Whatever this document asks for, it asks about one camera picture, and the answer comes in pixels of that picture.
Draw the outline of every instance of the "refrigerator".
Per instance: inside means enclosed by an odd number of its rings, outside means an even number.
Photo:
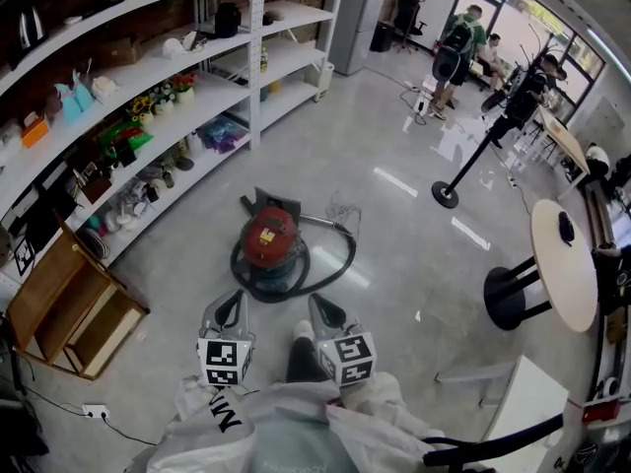
[[[364,67],[384,0],[341,0],[328,60],[335,72],[351,75]]]

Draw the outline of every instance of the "concrete floor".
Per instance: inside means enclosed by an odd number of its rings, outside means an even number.
[[[419,86],[431,63],[425,53],[393,50],[371,53],[369,65]],[[300,199],[305,212],[315,216],[325,216],[333,195],[337,203],[362,209],[359,228],[355,214],[347,220],[352,232],[359,231],[352,271],[324,292],[372,331],[379,366],[398,378],[410,410],[433,427],[454,438],[481,439],[494,412],[478,406],[482,384],[441,386],[434,381],[436,372],[505,362],[521,353],[567,387],[574,401],[584,401],[594,363],[593,330],[573,333],[549,311],[516,331],[503,332],[486,314],[482,285],[488,271],[531,256],[521,193],[510,186],[498,158],[490,149],[482,155],[457,188],[460,205],[455,210],[438,205],[430,192],[435,180],[456,174],[481,140],[483,96],[467,83],[457,91],[459,105],[448,109],[446,122],[429,117],[426,126],[411,123],[403,131],[410,110],[399,99],[401,92],[396,83],[369,70],[350,78],[335,76],[319,103],[307,102],[265,131],[256,152],[242,150],[200,181],[114,265],[113,271],[138,290],[152,313],[103,375],[89,383],[35,367],[31,385],[58,402],[103,402],[119,429],[158,440],[175,413],[178,382],[199,373],[195,342],[204,307],[236,287],[229,254],[247,219],[239,197],[253,196],[259,185]],[[408,96],[412,101],[414,95]],[[512,139],[505,141],[509,148]],[[516,151],[505,149],[500,156],[509,162],[510,153]],[[556,197],[564,185],[558,170],[542,163],[529,165],[517,178],[530,209],[538,198]],[[563,203],[587,234],[579,194]],[[458,230],[458,222],[482,240]],[[344,257],[344,244],[335,234],[311,227],[304,227],[303,234],[320,254]],[[314,257],[314,279],[330,272],[326,259]],[[529,304],[545,300],[539,283],[526,289],[526,299]],[[250,327],[257,342],[245,378],[248,389],[282,379],[293,326],[307,316],[306,298],[251,304]],[[102,422],[43,402],[35,407],[51,449],[38,462],[42,472],[120,472],[143,448]],[[566,413],[564,438],[540,471],[552,471],[560,453],[567,459],[580,434],[580,412],[568,405]]]

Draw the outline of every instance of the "stand base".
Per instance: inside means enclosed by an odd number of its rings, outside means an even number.
[[[516,329],[522,323],[524,311],[526,310],[524,291],[516,291],[514,294],[497,302],[491,302],[489,300],[491,295],[518,280],[517,278],[506,280],[505,275],[509,271],[508,268],[498,266],[489,272],[484,281],[484,303],[486,304],[486,311],[495,325],[505,331]]]
[[[450,194],[449,196],[445,196],[443,194],[443,191],[445,191],[448,186],[449,184],[447,184],[446,182],[438,180],[432,184],[432,194],[434,195],[436,201],[443,205],[443,207],[454,209],[458,204],[457,193],[456,190],[453,190],[452,194]]]

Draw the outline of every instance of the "round table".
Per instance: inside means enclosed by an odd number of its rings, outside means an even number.
[[[560,205],[539,200],[530,215],[533,257],[512,270],[493,268],[484,282],[484,302],[495,324],[505,330],[555,308],[568,327],[586,331],[594,321],[597,304],[596,270],[592,254],[577,224],[571,246],[559,235]],[[536,269],[518,278],[528,268]],[[541,279],[548,301],[526,310],[524,288]]]

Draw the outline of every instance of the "vacuum hose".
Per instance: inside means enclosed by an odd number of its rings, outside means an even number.
[[[232,270],[235,279],[237,279],[237,282],[239,282],[239,284],[246,288],[255,300],[258,300],[265,304],[279,304],[296,296],[308,295],[317,291],[318,289],[323,288],[324,286],[328,286],[331,282],[339,279],[353,263],[353,259],[355,259],[355,252],[357,252],[357,242],[346,228],[344,228],[339,223],[333,223],[324,219],[313,218],[310,216],[301,216],[301,218],[312,221],[314,223],[325,224],[340,233],[346,239],[346,243],[348,244],[348,256],[346,257],[346,261],[339,270],[335,271],[325,279],[322,279],[321,281],[316,282],[315,284],[311,284],[310,286],[306,286],[304,288],[303,285],[305,284],[307,276],[309,275],[312,259],[307,244],[304,240],[301,240],[300,257],[303,260],[303,270],[296,283],[288,291],[282,293],[262,291],[257,288],[253,282],[246,280],[243,274],[239,273],[239,271],[237,270],[239,252],[241,252],[241,241],[239,240],[235,245],[235,248],[233,248],[232,254],[230,255],[230,269]]]

